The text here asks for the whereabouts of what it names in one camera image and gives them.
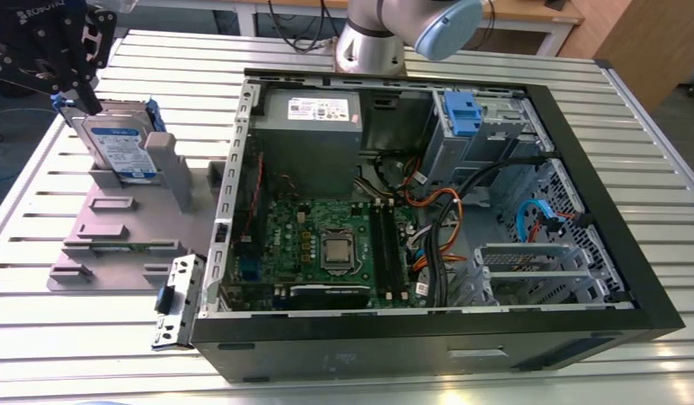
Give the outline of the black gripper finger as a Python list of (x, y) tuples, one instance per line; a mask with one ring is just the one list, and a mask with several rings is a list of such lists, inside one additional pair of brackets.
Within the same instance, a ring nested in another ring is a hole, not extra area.
[(88, 115), (103, 111), (93, 87), (103, 56), (87, 54), (79, 46), (46, 46), (46, 55), (36, 56), (2, 46), (0, 80), (48, 95), (63, 94)]
[(73, 89), (83, 104), (99, 104), (93, 87), (97, 70), (105, 67), (111, 53), (117, 15), (115, 12), (88, 12), (69, 20), (69, 50), (76, 72)]

